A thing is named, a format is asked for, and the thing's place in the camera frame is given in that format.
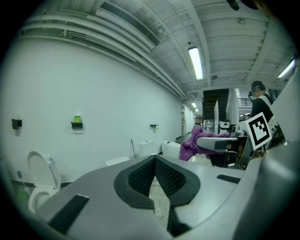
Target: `person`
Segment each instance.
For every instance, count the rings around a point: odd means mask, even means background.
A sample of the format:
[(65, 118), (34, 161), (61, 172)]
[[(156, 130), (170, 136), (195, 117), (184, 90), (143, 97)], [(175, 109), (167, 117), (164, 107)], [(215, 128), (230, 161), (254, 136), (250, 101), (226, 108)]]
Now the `person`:
[(254, 81), (251, 85), (252, 96), (255, 97), (252, 106), (251, 117), (256, 116), (259, 113), (263, 113), (266, 121), (269, 122), (273, 117), (273, 113), (269, 108), (266, 101), (269, 101), (270, 104), (273, 104), (273, 100), (266, 92), (266, 87), (261, 81)]

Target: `ceiling light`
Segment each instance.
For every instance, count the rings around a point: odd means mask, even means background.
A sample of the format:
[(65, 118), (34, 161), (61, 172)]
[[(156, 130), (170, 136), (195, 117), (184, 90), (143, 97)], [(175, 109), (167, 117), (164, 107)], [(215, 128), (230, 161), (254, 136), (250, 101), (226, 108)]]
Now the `ceiling light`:
[(278, 78), (282, 78), (295, 64), (296, 60), (293, 59), (289, 65), (281, 72), (281, 74), (278, 75)]
[(201, 66), (201, 60), (200, 60), (200, 54), (198, 48), (197, 47), (189, 48), (188, 52), (192, 59), (197, 80), (203, 79), (202, 66)]

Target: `purple cloth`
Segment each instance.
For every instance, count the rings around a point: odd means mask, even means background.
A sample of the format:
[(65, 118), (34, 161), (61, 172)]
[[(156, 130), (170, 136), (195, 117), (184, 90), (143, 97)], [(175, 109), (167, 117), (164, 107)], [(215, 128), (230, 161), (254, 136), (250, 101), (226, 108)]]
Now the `purple cloth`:
[(192, 156), (199, 154), (218, 154), (219, 152), (211, 151), (205, 148), (200, 148), (196, 144), (199, 137), (230, 137), (230, 133), (215, 134), (203, 130), (201, 126), (195, 125), (192, 130), (192, 137), (184, 141), (180, 146), (179, 159), (188, 161)]

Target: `ceiling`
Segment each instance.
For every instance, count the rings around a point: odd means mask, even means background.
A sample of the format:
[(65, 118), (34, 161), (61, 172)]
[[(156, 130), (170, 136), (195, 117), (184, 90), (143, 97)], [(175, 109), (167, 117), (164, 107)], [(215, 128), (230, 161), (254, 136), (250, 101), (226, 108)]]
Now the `ceiling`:
[[(277, 75), (296, 53), (278, 19), (225, 0), (52, 0), (20, 29), (20, 38), (68, 41), (137, 68), (178, 98), (263, 81), (282, 89)], [(201, 53), (197, 80), (188, 48)]]

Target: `toilet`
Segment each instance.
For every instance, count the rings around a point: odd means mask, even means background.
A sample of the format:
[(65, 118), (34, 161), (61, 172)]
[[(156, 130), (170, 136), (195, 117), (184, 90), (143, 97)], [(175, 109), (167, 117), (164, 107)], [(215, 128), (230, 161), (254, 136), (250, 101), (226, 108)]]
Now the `toilet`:
[(35, 213), (44, 202), (60, 190), (61, 177), (50, 155), (32, 151), (27, 156), (27, 165), (35, 186), (29, 198), (28, 208)]
[(179, 159), (180, 144), (172, 141), (163, 141), (162, 150), (164, 156)]

